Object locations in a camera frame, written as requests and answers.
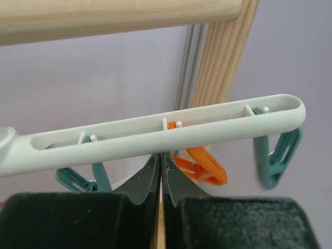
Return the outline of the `pink sock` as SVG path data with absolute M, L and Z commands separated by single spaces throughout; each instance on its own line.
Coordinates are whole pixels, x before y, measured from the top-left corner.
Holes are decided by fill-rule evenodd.
M 160 183 L 160 194 L 159 194 L 158 217 L 157 218 L 158 219 L 156 221 L 157 227 L 156 227 L 156 235 L 155 235 L 155 248 L 166 249 L 162 182 Z

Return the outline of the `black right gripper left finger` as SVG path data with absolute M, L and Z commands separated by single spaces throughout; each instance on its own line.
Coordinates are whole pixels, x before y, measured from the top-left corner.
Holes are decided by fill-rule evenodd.
M 25 192 L 1 209 L 1 248 L 150 248 L 161 155 L 113 192 Z

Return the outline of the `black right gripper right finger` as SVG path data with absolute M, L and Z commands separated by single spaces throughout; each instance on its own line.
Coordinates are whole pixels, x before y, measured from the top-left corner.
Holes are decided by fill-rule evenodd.
M 167 248 L 319 248 L 290 198 L 214 197 L 161 154 Z

